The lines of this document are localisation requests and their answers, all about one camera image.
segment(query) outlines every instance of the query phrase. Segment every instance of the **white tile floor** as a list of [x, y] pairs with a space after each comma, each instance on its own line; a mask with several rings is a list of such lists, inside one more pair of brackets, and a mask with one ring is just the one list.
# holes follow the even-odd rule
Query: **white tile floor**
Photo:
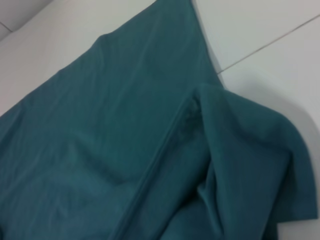
[[[99, 35], [153, 1], [55, 0], [48, 5], [0, 42], [0, 115]], [[310, 150], [320, 192], [320, 1], [194, 0], [194, 5], [223, 84], [292, 120]], [[281, 224], [279, 235], [281, 240], [319, 240], [320, 221]]]

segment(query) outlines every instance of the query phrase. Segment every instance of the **green cloth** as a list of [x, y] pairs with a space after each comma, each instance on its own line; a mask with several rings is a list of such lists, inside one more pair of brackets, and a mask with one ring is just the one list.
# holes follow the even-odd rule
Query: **green cloth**
[[302, 138], [222, 87], [189, 0], [157, 0], [0, 118], [5, 240], [275, 240], [316, 217]]

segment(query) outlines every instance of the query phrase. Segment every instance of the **teal fabric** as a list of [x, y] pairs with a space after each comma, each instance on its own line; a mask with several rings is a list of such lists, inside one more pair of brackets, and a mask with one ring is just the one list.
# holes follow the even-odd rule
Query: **teal fabric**
[[316, 217], [298, 131], [223, 88], [189, 0], [157, 0], [0, 118], [5, 240], [276, 240]]

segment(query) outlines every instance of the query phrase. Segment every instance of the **seam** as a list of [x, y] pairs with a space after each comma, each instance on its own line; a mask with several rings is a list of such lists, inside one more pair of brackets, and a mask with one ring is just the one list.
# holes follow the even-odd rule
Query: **seam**
[[236, 62], [234, 62], [234, 63], [232, 63], [231, 65], [227, 66], [225, 69], [223, 69], [223, 70], [221, 70], [221, 71], [218, 71], [217, 74], [223, 73], [224, 71], [228, 70], [229, 68], [233, 67], [234, 65], [236, 65], [236, 64], [242, 62], [243, 60], [251, 57], [252, 55], [254, 55], [254, 54], [257, 53], [257, 52], [260, 52], [262, 49], [265, 49], [266, 47], [269, 47], [270, 45], [274, 44], [275, 42], [279, 41], [280, 39], [283, 39], [284, 37], [290, 35], [291, 33], [295, 32], [296, 30], [302, 28], [304, 25], [307, 25], [308, 23], [316, 20], [316, 19], [319, 18], [319, 17], [320, 17], [320, 14], [317, 15], [317, 16], [315, 16], [315, 17], [313, 17], [313, 18], [311, 18], [311, 19], [309, 19], [308, 21], [305, 21], [304, 23], [300, 24], [299, 26], [295, 27], [294, 29], [286, 32], [284, 35], [281, 35], [280, 37], [272, 40], [271, 42], [267, 43], [266, 45], [258, 48], [257, 50], [255, 50], [255, 51], [253, 51], [253, 52], [251, 52], [251, 53], [248, 54], [247, 56], [241, 58], [240, 60], [238, 60], [238, 61], [236, 61]]
[[2, 23], [0, 21], [0, 25], [3, 26], [5, 29], [7, 29], [10, 33], [12, 33], [13, 31], [10, 30], [10, 28], [8, 28], [4, 23]]
[[155, 175], [155, 173], [157, 173], [157, 169], [161, 164], [162, 155], [168, 143], [170, 142], [174, 132], [177, 130], [177, 127], [179, 126], [181, 121], [185, 119], [184, 115], [186, 111], [188, 111], [189, 103], [193, 100], [193, 98], [194, 98], [194, 94], [191, 94], [191, 96], [189, 96], [186, 100], [184, 100], [177, 114], [173, 118], [171, 124], [169, 125], [170, 127], [167, 133], [165, 134], [164, 140], [160, 142], [160, 147], [156, 151], [151, 165], [146, 170], [146, 175], [141, 179], [141, 185], [139, 186], [127, 210], [122, 215], [121, 220], [117, 224], [119, 227], [115, 230], [115, 233], [111, 239], [119, 240], [123, 238], [125, 234], [128, 234], [127, 231], [128, 231], [128, 228], [130, 227], [130, 222], [132, 221], [136, 211], [139, 208], [139, 202], [141, 201], [142, 196], [146, 193], [146, 190], [148, 190], [148, 186], [150, 185], [153, 176]]

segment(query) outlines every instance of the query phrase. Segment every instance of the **white surface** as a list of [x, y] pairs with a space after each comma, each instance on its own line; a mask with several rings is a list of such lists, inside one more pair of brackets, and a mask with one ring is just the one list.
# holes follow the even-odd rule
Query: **white surface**
[[4, 39], [5, 36], [7, 36], [9, 33], [10, 33], [10, 31], [0, 23], [0, 41], [2, 39]]
[[153, 0], [56, 0], [0, 42], [0, 116]]
[[[230, 91], [283, 113], [295, 124], [311, 153], [320, 200], [320, 17], [220, 78]], [[320, 239], [319, 220], [286, 223], [279, 229], [282, 240]]]
[[320, 0], [195, 0], [223, 70], [320, 14]]
[[[85, 52], [98, 36], [117, 29], [153, 2], [52, 2], [0, 42], [0, 115]], [[196, 0], [196, 6], [222, 69], [320, 14], [319, 0]], [[293, 121], [310, 149], [318, 185], [319, 70], [317, 18], [220, 75], [231, 91]], [[279, 233], [281, 240], [318, 240], [320, 222], [282, 224]]]
[[0, 0], [0, 22], [15, 31], [52, 0]]

